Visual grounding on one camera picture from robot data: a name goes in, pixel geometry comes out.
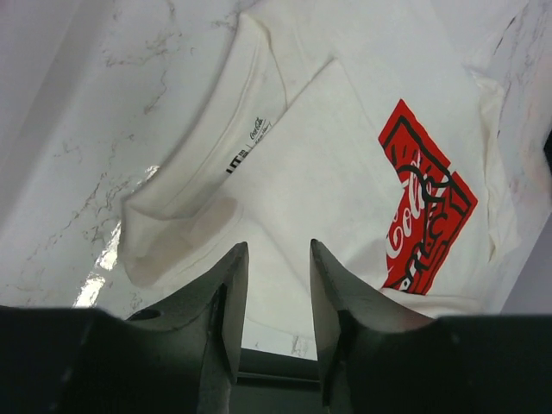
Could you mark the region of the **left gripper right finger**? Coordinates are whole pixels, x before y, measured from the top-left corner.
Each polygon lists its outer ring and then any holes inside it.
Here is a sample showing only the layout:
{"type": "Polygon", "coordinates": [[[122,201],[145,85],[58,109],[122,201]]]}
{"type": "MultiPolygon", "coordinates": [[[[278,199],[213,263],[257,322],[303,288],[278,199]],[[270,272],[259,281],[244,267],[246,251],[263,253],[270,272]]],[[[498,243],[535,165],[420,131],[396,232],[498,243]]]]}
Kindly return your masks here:
{"type": "Polygon", "coordinates": [[[433,319],[310,244],[310,295],[329,413],[548,413],[551,319],[433,319]]]}

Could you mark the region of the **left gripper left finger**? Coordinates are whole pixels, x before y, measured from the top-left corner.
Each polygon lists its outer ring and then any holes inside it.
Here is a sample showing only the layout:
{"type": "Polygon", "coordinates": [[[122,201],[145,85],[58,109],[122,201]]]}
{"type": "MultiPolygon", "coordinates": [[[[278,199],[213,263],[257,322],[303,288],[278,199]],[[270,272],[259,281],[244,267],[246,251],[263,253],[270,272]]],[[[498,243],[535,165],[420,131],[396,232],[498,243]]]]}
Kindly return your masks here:
{"type": "Polygon", "coordinates": [[[248,246],[127,319],[1,309],[4,413],[225,413],[240,364],[248,246]]]}

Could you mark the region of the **white Coca-Cola t-shirt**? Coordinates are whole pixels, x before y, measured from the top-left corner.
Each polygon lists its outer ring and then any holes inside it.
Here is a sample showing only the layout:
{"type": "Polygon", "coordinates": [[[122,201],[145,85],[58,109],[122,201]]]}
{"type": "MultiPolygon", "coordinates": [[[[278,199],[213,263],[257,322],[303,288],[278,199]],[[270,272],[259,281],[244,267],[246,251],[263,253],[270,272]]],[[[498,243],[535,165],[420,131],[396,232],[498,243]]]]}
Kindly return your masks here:
{"type": "Polygon", "coordinates": [[[119,256],[178,289],[249,248],[248,319],[310,337],[310,244],[428,317],[477,314],[516,243],[504,93],[470,72],[456,1],[261,1],[184,144],[123,206],[119,256]]]}

